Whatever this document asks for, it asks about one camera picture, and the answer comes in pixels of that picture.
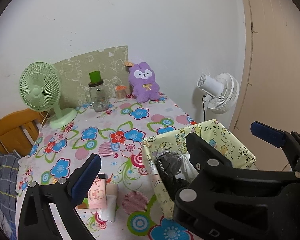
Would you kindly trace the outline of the purple plush bunny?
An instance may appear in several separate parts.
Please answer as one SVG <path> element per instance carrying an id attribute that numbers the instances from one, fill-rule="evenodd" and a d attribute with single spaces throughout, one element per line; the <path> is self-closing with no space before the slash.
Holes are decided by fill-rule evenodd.
<path id="1" fill-rule="evenodd" d="M 139 64 L 125 62 L 125 66 L 129 69 L 128 81 L 133 88 L 132 94 L 136 97 L 137 103 L 160 99 L 160 87 L 155 80 L 155 73 L 149 64 L 146 62 Z"/>

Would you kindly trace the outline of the yellow cartoon fabric bin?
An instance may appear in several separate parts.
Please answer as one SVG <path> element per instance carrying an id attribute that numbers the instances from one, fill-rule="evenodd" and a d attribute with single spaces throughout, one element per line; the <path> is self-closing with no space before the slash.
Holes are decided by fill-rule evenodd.
<path id="1" fill-rule="evenodd" d="M 143 165 L 151 179 L 162 213 L 167 219 L 172 219 L 174 202 L 162 182 L 155 159 L 164 152 L 171 152 L 180 157 L 183 164 L 178 176 L 189 182 L 193 181 L 198 172 L 190 164 L 190 154 L 187 151 L 186 136 L 190 133 L 196 133 L 228 158 L 234 168 L 249 169 L 256 161 L 251 151 L 216 119 L 145 138 L 142 142 Z"/>

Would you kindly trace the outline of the cotton swab jar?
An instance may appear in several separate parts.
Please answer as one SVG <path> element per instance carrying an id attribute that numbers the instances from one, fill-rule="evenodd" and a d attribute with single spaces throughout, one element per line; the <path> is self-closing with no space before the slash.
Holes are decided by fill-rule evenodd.
<path id="1" fill-rule="evenodd" d="M 126 96 L 127 96 L 126 89 L 127 89 L 126 86 L 118 85 L 118 84 L 115 85 L 115 96 L 117 101 L 126 100 Z"/>

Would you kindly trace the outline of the black speckled cloth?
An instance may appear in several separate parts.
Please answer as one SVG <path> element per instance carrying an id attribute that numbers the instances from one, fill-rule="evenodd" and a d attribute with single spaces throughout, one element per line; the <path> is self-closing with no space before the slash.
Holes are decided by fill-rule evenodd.
<path id="1" fill-rule="evenodd" d="M 164 151 L 155 157 L 154 163 L 171 200 L 174 201 L 177 192 L 190 184 L 181 171 L 181 154 Z"/>

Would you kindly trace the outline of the white standing fan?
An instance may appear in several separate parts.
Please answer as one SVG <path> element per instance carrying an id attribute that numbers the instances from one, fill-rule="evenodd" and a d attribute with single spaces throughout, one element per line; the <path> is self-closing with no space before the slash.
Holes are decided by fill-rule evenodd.
<path id="1" fill-rule="evenodd" d="M 197 81 L 197 87 L 204 92 L 204 120 L 208 109 L 215 114 L 229 111 L 236 104 L 240 89 L 237 79 L 229 73 L 221 73 L 215 77 L 203 74 Z"/>

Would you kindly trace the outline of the grey plaid pillow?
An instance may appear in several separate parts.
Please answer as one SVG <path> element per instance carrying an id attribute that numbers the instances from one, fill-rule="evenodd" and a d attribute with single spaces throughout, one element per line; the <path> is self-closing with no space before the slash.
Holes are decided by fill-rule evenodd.
<path id="1" fill-rule="evenodd" d="M 0 229 L 8 239 L 16 239 L 15 210 L 19 157 L 13 152 L 0 153 Z"/>

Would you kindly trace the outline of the beige white sock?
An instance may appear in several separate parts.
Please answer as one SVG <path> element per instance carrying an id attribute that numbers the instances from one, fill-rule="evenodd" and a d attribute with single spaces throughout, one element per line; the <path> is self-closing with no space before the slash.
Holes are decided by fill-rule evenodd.
<path id="1" fill-rule="evenodd" d="M 115 222 L 116 206 L 119 188 L 117 184 L 109 183 L 106 185 L 107 207 L 101 209 L 101 219 L 110 223 Z"/>

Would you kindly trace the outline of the green desk fan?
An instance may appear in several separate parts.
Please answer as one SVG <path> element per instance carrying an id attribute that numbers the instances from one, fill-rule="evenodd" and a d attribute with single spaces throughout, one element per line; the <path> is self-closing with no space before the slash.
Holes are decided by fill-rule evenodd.
<path id="1" fill-rule="evenodd" d="M 52 129 L 66 126 L 77 116 L 74 108 L 60 108 L 62 82 L 55 66 L 49 63 L 34 62 L 28 65 L 20 76 L 18 89 L 25 105 L 33 111 L 53 109 L 55 114 L 50 118 Z"/>

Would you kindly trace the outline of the glass mason jar mug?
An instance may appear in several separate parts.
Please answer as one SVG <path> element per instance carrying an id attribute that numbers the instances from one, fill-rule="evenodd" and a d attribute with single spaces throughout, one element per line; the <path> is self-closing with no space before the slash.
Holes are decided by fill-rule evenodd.
<path id="1" fill-rule="evenodd" d="M 92 105 L 95 112 L 103 112 L 109 109 L 109 99 L 101 79 L 97 83 L 89 83 L 89 89 L 85 92 L 87 103 Z"/>

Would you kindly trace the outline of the floral tablecloth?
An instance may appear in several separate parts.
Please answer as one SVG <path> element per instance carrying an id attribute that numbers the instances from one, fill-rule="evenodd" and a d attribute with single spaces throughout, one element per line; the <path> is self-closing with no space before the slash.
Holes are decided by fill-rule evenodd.
<path id="1" fill-rule="evenodd" d="M 195 239 L 163 215 L 142 155 L 146 138 L 192 124 L 165 95 L 146 103 L 129 95 L 44 128 L 19 163 L 18 239 Z"/>

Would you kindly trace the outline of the green cup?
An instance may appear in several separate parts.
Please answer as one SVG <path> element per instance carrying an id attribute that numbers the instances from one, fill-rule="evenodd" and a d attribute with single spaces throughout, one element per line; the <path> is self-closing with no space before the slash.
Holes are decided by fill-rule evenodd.
<path id="1" fill-rule="evenodd" d="M 89 73 L 90 82 L 92 84 L 99 83 L 102 81 L 101 73 L 99 70 L 93 71 Z"/>

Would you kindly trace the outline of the white cloth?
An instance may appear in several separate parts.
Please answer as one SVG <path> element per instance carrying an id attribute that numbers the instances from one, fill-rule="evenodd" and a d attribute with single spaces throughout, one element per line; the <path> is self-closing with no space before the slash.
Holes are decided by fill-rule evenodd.
<path id="1" fill-rule="evenodd" d="M 196 178 L 196 176 L 198 176 L 199 173 L 196 170 L 196 168 L 190 163 L 189 153 L 182 154 L 180 158 L 182 161 L 182 165 L 180 168 L 181 174 L 183 175 L 186 181 L 191 183 Z"/>

